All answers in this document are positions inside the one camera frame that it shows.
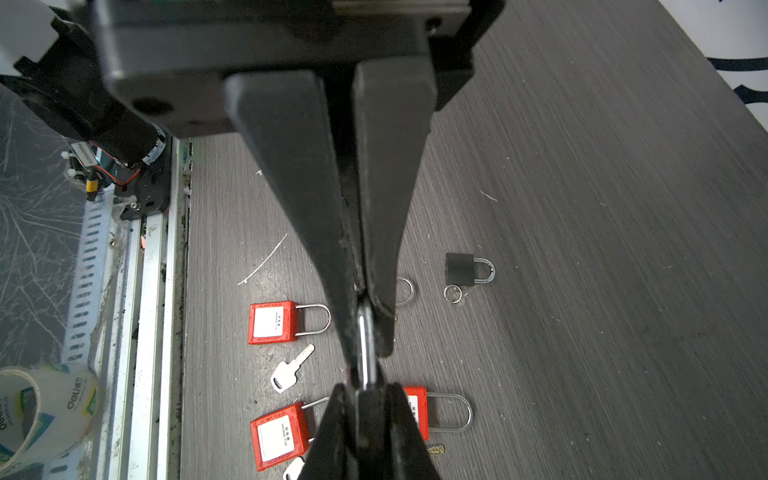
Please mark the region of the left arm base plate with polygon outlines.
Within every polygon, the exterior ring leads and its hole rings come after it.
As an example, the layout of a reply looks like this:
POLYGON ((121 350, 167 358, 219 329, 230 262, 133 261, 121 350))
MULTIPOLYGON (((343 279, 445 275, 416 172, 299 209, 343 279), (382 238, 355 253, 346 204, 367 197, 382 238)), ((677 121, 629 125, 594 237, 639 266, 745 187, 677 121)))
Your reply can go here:
POLYGON ((119 219, 133 221, 163 214, 170 204, 173 142, 169 141, 157 160, 144 165, 126 186, 116 186, 114 195, 123 209, 119 219))

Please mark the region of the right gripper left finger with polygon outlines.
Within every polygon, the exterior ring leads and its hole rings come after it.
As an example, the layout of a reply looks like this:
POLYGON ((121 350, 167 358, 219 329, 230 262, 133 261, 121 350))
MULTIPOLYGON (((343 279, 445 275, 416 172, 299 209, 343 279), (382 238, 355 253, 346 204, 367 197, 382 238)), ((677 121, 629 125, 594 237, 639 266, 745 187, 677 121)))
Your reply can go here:
POLYGON ((356 414, 344 384, 334 386, 299 479, 357 480, 356 414))

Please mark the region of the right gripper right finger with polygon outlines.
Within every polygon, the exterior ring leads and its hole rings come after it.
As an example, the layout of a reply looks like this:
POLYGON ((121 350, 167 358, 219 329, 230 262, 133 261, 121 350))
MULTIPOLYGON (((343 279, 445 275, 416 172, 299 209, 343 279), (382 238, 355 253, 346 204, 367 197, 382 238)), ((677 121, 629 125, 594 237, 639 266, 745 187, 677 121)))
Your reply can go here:
POLYGON ((410 410, 403 387, 392 383, 386 386, 385 479, 440 480, 416 421, 410 410))

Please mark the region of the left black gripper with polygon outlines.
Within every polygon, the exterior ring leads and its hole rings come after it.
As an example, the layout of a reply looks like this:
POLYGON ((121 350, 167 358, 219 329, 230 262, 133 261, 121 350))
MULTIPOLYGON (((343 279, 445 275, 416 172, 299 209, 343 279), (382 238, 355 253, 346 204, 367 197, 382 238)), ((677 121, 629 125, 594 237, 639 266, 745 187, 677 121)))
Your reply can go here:
POLYGON ((427 54, 445 105, 471 78, 473 48, 503 9, 501 1, 93 1, 89 20, 103 83, 134 113, 178 137, 236 127, 313 262, 355 368, 363 265, 352 71, 427 54))

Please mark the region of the small black padlock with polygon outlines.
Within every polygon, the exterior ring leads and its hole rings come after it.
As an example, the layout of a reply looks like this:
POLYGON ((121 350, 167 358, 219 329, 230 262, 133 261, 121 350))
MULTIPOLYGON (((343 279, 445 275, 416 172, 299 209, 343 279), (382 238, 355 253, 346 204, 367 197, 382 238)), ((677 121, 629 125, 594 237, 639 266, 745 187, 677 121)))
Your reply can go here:
POLYGON ((363 297, 357 310, 359 349, 356 390, 356 451, 360 479, 381 479, 385 446, 383 397, 378 375, 374 313, 363 297))
POLYGON ((495 277, 496 268, 490 260, 449 252, 445 255, 443 296, 451 304, 458 304, 463 300, 465 288, 491 283, 495 277))

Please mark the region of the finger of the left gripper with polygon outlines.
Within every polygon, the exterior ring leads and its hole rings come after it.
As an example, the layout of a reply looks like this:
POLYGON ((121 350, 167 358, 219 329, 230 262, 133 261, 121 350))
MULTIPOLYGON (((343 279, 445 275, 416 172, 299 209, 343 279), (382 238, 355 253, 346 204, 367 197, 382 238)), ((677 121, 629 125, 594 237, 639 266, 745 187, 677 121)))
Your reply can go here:
POLYGON ((353 82, 366 296, 378 357, 394 349, 398 259, 437 89, 427 57, 357 65, 353 82))

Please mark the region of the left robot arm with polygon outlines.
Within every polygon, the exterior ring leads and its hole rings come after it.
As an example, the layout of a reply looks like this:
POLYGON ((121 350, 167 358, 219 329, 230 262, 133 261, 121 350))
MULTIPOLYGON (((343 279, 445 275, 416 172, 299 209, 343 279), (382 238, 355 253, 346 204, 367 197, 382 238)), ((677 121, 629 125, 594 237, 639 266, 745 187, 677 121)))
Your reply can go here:
POLYGON ((324 288, 346 362, 392 353, 395 271, 431 118, 501 1, 5 1, 1 82, 127 167, 161 132, 238 132, 324 288))

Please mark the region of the red padlock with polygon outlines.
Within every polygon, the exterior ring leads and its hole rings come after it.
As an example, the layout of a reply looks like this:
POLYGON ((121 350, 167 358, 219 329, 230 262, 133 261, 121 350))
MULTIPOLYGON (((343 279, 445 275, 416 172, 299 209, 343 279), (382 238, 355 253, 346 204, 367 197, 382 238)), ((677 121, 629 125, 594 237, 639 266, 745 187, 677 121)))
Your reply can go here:
POLYGON ((329 397, 305 403, 297 401, 250 422, 256 469, 263 472, 303 456, 310 448, 309 415, 329 397))
POLYGON ((440 455, 445 452, 444 445, 429 444, 433 434, 461 434, 466 432, 474 422, 474 408, 471 402, 461 394, 434 392, 424 386, 404 386, 403 390, 429 455, 440 455), (464 421, 456 425, 442 425, 438 419, 437 408, 440 401, 448 402, 454 406, 463 406, 466 411, 464 421))
POLYGON ((331 311, 321 303, 302 305, 291 300, 253 303, 249 307, 247 343, 264 345, 294 342, 300 337, 324 333, 331 324, 331 311), (319 329, 300 331, 300 317, 308 309, 322 310, 325 323, 319 329))

